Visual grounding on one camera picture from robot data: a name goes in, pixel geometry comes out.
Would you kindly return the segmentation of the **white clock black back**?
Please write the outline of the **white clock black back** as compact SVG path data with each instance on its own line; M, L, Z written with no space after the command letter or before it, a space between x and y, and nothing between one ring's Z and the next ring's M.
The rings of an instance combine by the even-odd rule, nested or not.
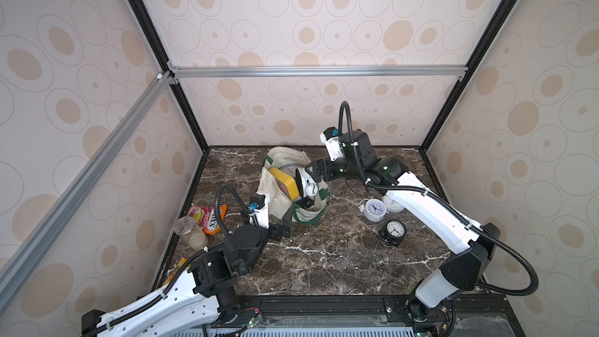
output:
M318 184L314 181L310 173L308 173L304 167L299 167L296 169L296 175L294 179L296 181L300 198L307 198L314 201L319 189Z

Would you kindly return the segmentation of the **yellow square alarm clock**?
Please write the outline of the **yellow square alarm clock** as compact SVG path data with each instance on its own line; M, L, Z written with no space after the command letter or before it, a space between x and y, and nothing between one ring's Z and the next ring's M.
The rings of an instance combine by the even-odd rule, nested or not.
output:
M272 167L268 170L275 178L279 189L291 200L297 202L304 196L299 166L291 165L286 168Z

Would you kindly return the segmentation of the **small white round clock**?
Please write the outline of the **small white round clock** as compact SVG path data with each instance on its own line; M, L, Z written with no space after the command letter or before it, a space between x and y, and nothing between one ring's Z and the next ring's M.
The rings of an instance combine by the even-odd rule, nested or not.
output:
M388 213L385 203L379 199L364 199L359 204L360 212L370 222L380 222Z

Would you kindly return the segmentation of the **small black twin-bell clock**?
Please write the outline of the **small black twin-bell clock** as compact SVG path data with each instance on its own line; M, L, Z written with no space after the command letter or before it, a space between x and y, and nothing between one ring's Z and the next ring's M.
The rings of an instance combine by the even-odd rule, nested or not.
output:
M387 247L399 247L405 240L407 228L397 220L388 220L377 232L379 240Z

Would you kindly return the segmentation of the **black twin-bell alarm clock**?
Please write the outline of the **black twin-bell alarm clock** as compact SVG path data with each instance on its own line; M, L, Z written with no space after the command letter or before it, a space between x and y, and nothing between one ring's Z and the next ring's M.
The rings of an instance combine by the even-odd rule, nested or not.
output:
M302 198L299 201L297 201L296 204L299 206L299 208L307 210L307 209L309 209L309 208L311 208L311 207L314 206L314 199L312 199L312 198Z

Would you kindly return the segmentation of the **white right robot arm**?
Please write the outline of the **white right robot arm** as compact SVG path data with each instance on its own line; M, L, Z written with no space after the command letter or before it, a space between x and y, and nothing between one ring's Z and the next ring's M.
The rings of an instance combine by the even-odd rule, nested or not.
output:
M414 320L424 320L442 301L480 286L507 296L530 296L540 281L533 265L522 254L500 240L500 229L482 225L452 207L427 188L399 159L379 158L368 135L353 128L349 103L340 105L338 125L321 135L329 157L310 165L309 174L330 182L356 179L385 198L401 204L446 244L451 254L410 293L407 308ZM530 283L511 290L482 281L496 249L505 251L526 271Z

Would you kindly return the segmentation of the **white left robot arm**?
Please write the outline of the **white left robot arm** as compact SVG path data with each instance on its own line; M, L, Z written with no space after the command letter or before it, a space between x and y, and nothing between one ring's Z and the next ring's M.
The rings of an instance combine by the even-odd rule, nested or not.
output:
M223 241L186 260L172 280L111 312L91 310L81 318L83 336L170 336L188 328L230 321L240 309L234 290L252 272L267 243L290 235L290 225L271 225L269 214L282 191L261 185L242 208L248 222Z

